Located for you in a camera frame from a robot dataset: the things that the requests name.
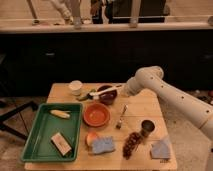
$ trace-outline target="red bowl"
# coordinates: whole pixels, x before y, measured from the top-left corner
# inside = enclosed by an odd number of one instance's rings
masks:
[[[103,126],[108,123],[110,119],[110,112],[104,104],[93,103],[86,107],[83,119],[89,126]]]
[[[103,85],[103,86],[99,87],[97,91],[102,91],[102,90],[105,90],[110,87],[112,87],[112,86]],[[117,97],[117,90],[112,90],[112,91],[99,95],[99,101],[105,105],[111,105],[111,104],[113,104],[116,97]]]

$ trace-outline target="white cup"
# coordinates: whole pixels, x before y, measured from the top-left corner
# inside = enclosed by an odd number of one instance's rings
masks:
[[[69,84],[69,89],[71,90],[71,93],[75,96],[79,96],[81,94],[82,89],[82,82],[79,80],[74,80]]]

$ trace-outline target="metal cup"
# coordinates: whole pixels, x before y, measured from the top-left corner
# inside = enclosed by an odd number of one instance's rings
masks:
[[[141,123],[141,135],[145,138],[147,138],[149,136],[149,134],[154,131],[155,129],[155,125],[152,121],[150,120],[144,120]]]

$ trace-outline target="green tray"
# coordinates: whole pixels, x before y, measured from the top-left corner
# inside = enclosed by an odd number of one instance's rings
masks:
[[[71,111],[69,119],[50,114],[50,110]],[[66,162],[74,161],[77,156],[82,105],[80,103],[44,103],[39,106],[36,118],[21,160],[23,162]],[[51,142],[51,137],[60,132],[72,146],[72,153],[63,157]]]

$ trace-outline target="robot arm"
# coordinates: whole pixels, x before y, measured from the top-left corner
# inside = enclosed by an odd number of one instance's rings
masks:
[[[65,0],[50,0],[53,7],[61,14],[62,18],[67,21],[70,20],[71,12],[67,7]]]
[[[138,94],[143,88],[154,91],[159,97],[181,111],[211,141],[206,171],[213,168],[213,107],[164,82],[163,70],[158,66],[140,68],[124,86],[128,96]]]

